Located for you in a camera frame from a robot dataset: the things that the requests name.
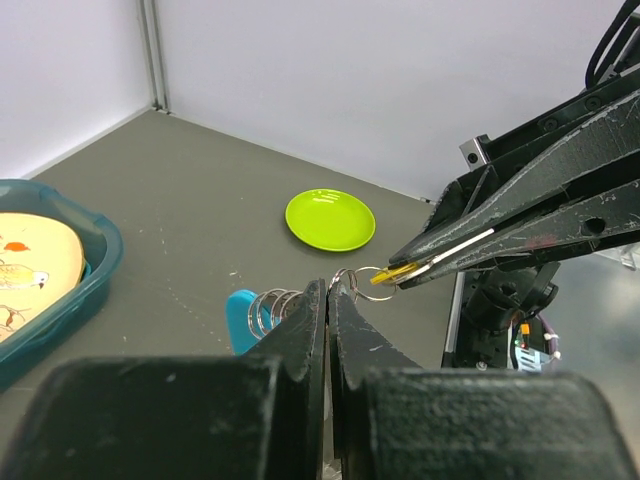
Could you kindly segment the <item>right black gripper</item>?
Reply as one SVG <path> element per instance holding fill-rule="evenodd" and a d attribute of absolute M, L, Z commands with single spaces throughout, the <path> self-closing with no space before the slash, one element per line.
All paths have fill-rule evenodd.
<path fill-rule="evenodd" d="M 389 260 L 418 264 L 401 289 L 450 273 L 533 267 L 639 241 L 639 36 L 625 2 L 596 47 L 584 90 L 502 135 L 451 182 L 425 228 Z"/>

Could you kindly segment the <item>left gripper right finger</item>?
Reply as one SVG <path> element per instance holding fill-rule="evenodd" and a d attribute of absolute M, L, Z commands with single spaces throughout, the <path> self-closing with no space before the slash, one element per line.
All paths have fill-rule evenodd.
<path fill-rule="evenodd" d="M 427 370 L 327 295 L 334 452 L 346 479 L 635 479 L 612 409 L 563 372 Z"/>

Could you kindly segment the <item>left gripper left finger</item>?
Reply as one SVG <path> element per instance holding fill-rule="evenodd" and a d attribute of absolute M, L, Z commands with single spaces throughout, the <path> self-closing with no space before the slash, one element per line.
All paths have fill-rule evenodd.
<path fill-rule="evenodd" d="M 318 479 L 326 286 L 240 356 L 85 358 L 37 390 L 5 479 Z"/>

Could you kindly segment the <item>small yellow tag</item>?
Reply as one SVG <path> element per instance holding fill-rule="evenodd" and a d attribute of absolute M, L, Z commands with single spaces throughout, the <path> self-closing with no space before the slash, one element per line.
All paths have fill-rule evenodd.
<path fill-rule="evenodd" d="M 380 269 L 375 275 L 371 277 L 370 283 L 372 285 L 396 285 L 403 282 L 404 278 L 410 275 L 415 269 L 416 267 L 413 264 L 408 264 L 403 267 L 394 269 Z"/>

